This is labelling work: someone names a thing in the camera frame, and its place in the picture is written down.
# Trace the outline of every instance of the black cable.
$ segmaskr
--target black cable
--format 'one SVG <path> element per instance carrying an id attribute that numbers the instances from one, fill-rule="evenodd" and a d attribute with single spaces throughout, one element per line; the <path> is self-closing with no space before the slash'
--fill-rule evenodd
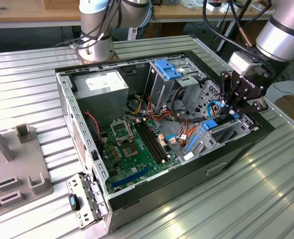
<path id="1" fill-rule="evenodd" d="M 111 11 L 111 9 L 112 9 L 112 5 L 113 5 L 114 1 L 115 1 L 115 0 L 113 0 L 113 2 L 112 2 L 112 4 L 111 4 L 110 8 L 109 8 L 110 0 L 108 0 L 108 2 L 107 2 L 106 9 L 105 9 L 105 13 L 108 12 L 108 13 L 107 13 L 107 16 L 110 14 L 110 11 Z M 98 24 L 94 29 L 92 29 L 91 31 L 85 33 L 84 35 L 82 35 L 82 36 L 80 36 L 80 37 L 78 37 L 78 38 L 74 38 L 74 39 L 71 39 L 71 40 L 67 40 L 67 41 L 65 41 L 65 42 L 58 43 L 58 44 L 55 45 L 55 47 L 58 47 L 59 45 L 63 45 L 63 44 L 75 43 L 76 41 L 79 41 L 79 40 L 81 40 L 81 39 L 83 39 L 83 38 L 85 38 L 85 37 L 88 37 L 90 34 L 92 34 L 92 33 L 93 33 L 94 31 L 96 31 L 98 28 L 102 28 L 102 25 L 103 25 L 103 21 L 101 21 L 101 23 Z M 91 39 L 86 40 L 86 41 L 83 42 L 82 44 L 84 44 L 84 43 L 86 43 L 86 42 L 89 42 L 89 41 L 91 41 Z"/>
<path id="2" fill-rule="evenodd" d="M 103 33 L 105 33 L 105 32 L 107 31 L 107 29 L 108 29 L 108 27 L 109 27 L 109 25 L 110 25 L 112 19 L 115 17 L 115 15 L 116 15 L 116 13 L 117 13 L 119 7 L 120 7 L 121 2 L 122 2 L 122 0 L 119 0 L 118 5 L 117 5 L 117 7 L 116 7 L 116 10 L 115 10 L 115 12 L 113 13 L 112 17 L 110 18 L 108 24 L 106 25 L 106 27 L 105 27 Z M 98 42 L 99 42 L 99 40 L 96 40 L 96 41 L 94 41 L 91 45 L 84 46 L 84 47 L 77 47 L 77 49 L 87 49 L 87 48 L 90 48 L 90 47 L 96 45 Z"/>
<path id="3" fill-rule="evenodd" d="M 256 60 L 259 60 L 265 67 L 268 68 L 269 70 L 269 75 L 266 75 L 266 78 L 274 78 L 276 76 L 276 70 L 273 68 L 272 65 L 270 65 L 267 61 L 265 61 L 262 57 L 260 57 L 259 55 L 257 55 L 254 52 L 249 51 L 247 48 L 241 46 L 240 44 L 238 44 L 237 42 L 227 38 L 226 36 L 220 34 L 219 32 L 217 32 L 216 30 L 213 29 L 213 27 L 209 24 L 207 17 L 206 17 L 206 3 L 207 0 L 203 0 L 203 8 L 202 8 L 202 15 L 203 15 L 203 20 L 206 23 L 207 27 L 214 32 L 217 36 L 221 37 L 222 39 L 224 39 L 226 42 L 233 44 L 234 46 L 236 46 L 237 48 L 241 49 L 243 52 L 245 52 L 246 54 L 250 55 L 251 57 L 255 58 Z"/>
<path id="4" fill-rule="evenodd" d="M 153 20 L 154 20 L 154 25 L 153 25 L 153 30 L 152 30 L 152 35 L 151 35 L 151 38 L 153 38 L 154 34 L 155 34 L 155 29 L 156 29 L 156 17 L 155 17 L 155 9 L 152 5 L 152 12 L 153 12 Z"/>
<path id="5" fill-rule="evenodd" d="M 99 26 L 99 31 L 98 31 L 98 33 L 96 34 L 96 36 L 91 37 L 91 38 L 87 39 L 86 41 L 83 41 L 81 44 L 85 44 L 85 43 L 87 43 L 87 42 L 90 42 L 93 38 L 94 38 L 95 40 L 97 40 L 97 38 L 100 36 L 102 26 L 103 26 L 103 24 L 104 24 L 104 22 L 105 22 L 105 20 L 106 20 L 106 17 L 109 16 L 109 14 L 110 14 L 110 12 L 111 12 L 111 10 L 112 10 L 113 4 L 114 4 L 114 2 L 115 2 L 115 0 L 112 1 L 111 5 L 110 5 L 110 9 L 109 9 L 110 1 L 111 1 L 111 0 L 108 0 L 108 2 L 107 2 L 107 5 L 106 5 L 106 8 L 105 8 L 105 12 L 104 12 L 104 14 L 103 14 L 103 17 L 102 17 L 101 23 L 98 25 L 98 26 Z M 81 36 L 79 39 L 82 39 L 82 38 L 84 38 L 84 37 L 86 37 L 86 36 L 89 36 L 90 34 L 91 34 L 91 33 L 86 33 L 85 35 Z"/>
<path id="6" fill-rule="evenodd" d="M 140 37 L 143 36 L 143 35 L 147 32 L 147 29 L 148 29 L 150 23 L 152 22 L 153 14 L 154 14 L 154 8 L 153 8 L 153 6 L 152 6 L 152 12 L 151 12 L 151 18 L 150 18 L 150 21 L 149 21 L 148 24 L 146 25 L 146 27 L 145 27 L 143 33 L 140 35 Z"/>
<path id="7" fill-rule="evenodd" d="M 278 89 L 278 88 L 275 86 L 275 82 L 273 82 L 273 86 L 275 87 L 275 89 L 279 90 L 280 92 L 285 93 L 285 94 L 290 94 L 290 95 L 293 96 L 293 94 L 292 94 L 291 92 L 282 91 L 282 90 Z"/>
<path id="8" fill-rule="evenodd" d="M 258 19 L 261 15 L 263 15 L 268 9 L 270 9 L 272 4 L 268 4 L 259 14 L 249 20 L 246 24 L 244 24 L 243 29 L 247 28 L 252 22 Z"/>
<path id="9" fill-rule="evenodd" d="M 289 76 L 289 74 L 288 74 L 287 72 L 285 72 L 285 71 L 283 71 L 283 72 L 281 73 L 281 76 L 282 76 L 286 81 L 289 81 L 289 80 L 290 80 L 290 76 Z"/>
<path id="10" fill-rule="evenodd" d="M 244 4 L 240 14 L 238 15 L 238 19 L 239 21 L 242 19 L 242 17 L 244 16 L 244 13 L 246 12 L 247 8 L 250 6 L 252 0 L 247 0 L 246 3 Z"/>
<path id="11" fill-rule="evenodd" d="M 65 36 L 65 33 L 64 33 L 64 30 L 63 30 L 63 27 L 61 26 L 61 36 L 62 36 L 62 41 L 66 41 L 67 40 L 67 37 Z"/>
<path id="12" fill-rule="evenodd" d="M 191 22 L 191 25 L 192 25 L 194 28 L 196 28 L 197 30 L 199 30 L 199 31 L 204 31 L 203 29 L 200 29 L 200 28 L 198 28 L 197 26 L 195 26 L 195 24 L 194 24 L 193 22 Z"/>
<path id="13" fill-rule="evenodd" d="M 200 24 L 196 24 L 195 22 L 191 22 L 192 24 L 194 25 L 197 25 L 197 26 L 202 26 L 204 24 L 204 22 L 200 23 Z"/>
<path id="14" fill-rule="evenodd" d="M 239 18 L 236 15 L 232 0 L 227 0 L 227 1 L 228 1 L 228 5 L 231 7 L 231 11 L 232 11 L 232 14 L 233 14 L 233 17 L 234 17 L 234 20 L 236 22 L 237 27 L 241 28 L 242 26 L 241 26 Z"/>
<path id="15" fill-rule="evenodd" d="M 223 20 L 222 20 L 222 22 L 221 22 L 221 25 L 219 26 L 219 30 L 221 29 L 221 27 L 223 26 L 223 24 L 224 24 L 224 21 L 225 21 L 225 18 L 226 18 L 226 15 L 227 15 L 227 12 L 228 12 L 228 10 L 229 10 L 229 8 L 230 8 L 230 4 L 227 6 L 227 10 L 226 10 L 226 13 L 224 14 L 224 17 L 223 17 Z M 212 40 L 212 42 L 211 42 L 211 45 L 210 45 L 210 48 L 212 49 L 212 47 L 213 47 L 213 43 L 217 40 L 217 36 Z"/>

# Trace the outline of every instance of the red wire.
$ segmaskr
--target red wire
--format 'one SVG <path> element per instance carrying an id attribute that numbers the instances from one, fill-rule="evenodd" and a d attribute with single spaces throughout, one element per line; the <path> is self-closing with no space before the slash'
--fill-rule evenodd
<path id="1" fill-rule="evenodd" d="M 98 132 L 99 151 L 100 151 L 100 129 L 99 129 L 99 125 L 98 125 L 96 119 L 91 114 L 89 114 L 88 112 L 85 112 L 85 111 L 83 113 L 87 114 L 89 117 L 91 117 L 93 119 L 93 121 L 95 122 L 95 124 L 96 124 L 97 132 Z"/>

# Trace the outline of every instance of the slotted metal surface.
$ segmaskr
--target slotted metal surface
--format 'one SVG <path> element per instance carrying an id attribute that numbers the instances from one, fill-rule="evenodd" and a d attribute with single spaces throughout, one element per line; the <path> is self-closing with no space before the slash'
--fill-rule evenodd
<path id="1" fill-rule="evenodd" d="M 218 74 L 229 69 L 188 36 L 115 43 L 120 58 L 193 50 Z M 81 171 L 55 83 L 54 68 L 79 64 L 67 47 L 0 54 L 0 130 L 37 129 L 54 192 L 0 216 L 0 238 L 100 238 L 80 231 L 65 180 Z M 276 127 L 234 167 L 106 238 L 294 238 L 294 126 L 275 110 Z"/>

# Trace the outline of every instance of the circuit board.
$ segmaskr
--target circuit board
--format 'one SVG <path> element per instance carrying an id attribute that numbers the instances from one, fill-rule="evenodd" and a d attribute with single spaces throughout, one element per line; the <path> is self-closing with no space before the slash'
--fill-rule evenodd
<path id="1" fill-rule="evenodd" d="M 157 136 L 160 131 L 154 122 L 148 120 L 146 126 L 158 141 Z M 116 144 L 116 139 L 110 127 L 102 131 L 102 134 L 107 138 L 104 139 L 103 161 L 109 173 L 109 178 L 106 180 L 109 193 L 130 187 L 180 162 L 171 148 L 167 148 L 167 151 L 161 149 L 167 156 L 165 161 L 155 160 L 136 127 L 135 124 L 130 124 L 134 135 L 132 142 L 125 141 L 120 146 Z"/>

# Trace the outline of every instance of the robotic arm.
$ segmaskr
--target robotic arm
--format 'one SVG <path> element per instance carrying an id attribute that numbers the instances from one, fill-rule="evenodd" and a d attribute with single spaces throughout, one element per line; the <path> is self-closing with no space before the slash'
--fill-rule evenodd
<path id="1" fill-rule="evenodd" d="M 220 91 L 228 105 L 223 113 L 245 114 L 267 109 L 263 99 L 267 88 L 294 59 L 294 0 L 271 3 L 276 11 L 257 37 L 256 48 L 249 49 L 256 57 L 245 51 L 234 52 L 229 60 L 234 71 L 221 73 Z M 275 70 L 272 76 L 268 72 L 271 68 Z M 255 101 L 250 108 L 242 108 L 241 103 L 247 100 Z"/>
<path id="2" fill-rule="evenodd" d="M 251 48 L 238 45 L 208 24 L 206 2 L 203 0 L 204 22 L 218 36 L 240 48 L 229 60 L 234 71 L 221 73 L 220 92 L 227 106 L 223 113 L 265 110 L 263 96 L 268 87 L 294 59 L 294 0 L 269 0 L 276 11 L 258 36 L 256 47 Z M 80 0 L 80 11 L 82 36 L 75 47 L 84 60 L 101 62 L 114 55 L 111 29 L 146 25 L 152 16 L 152 3 L 150 0 Z M 247 100 L 255 100 L 252 107 L 241 107 Z"/>
<path id="3" fill-rule="evenodd" d="M 80 0 L 79 9 L 82 36 L 75 48 L 90 62 L 114 56 L 112 28 L 142 27 L 152 16 L 150 0 Z"/>

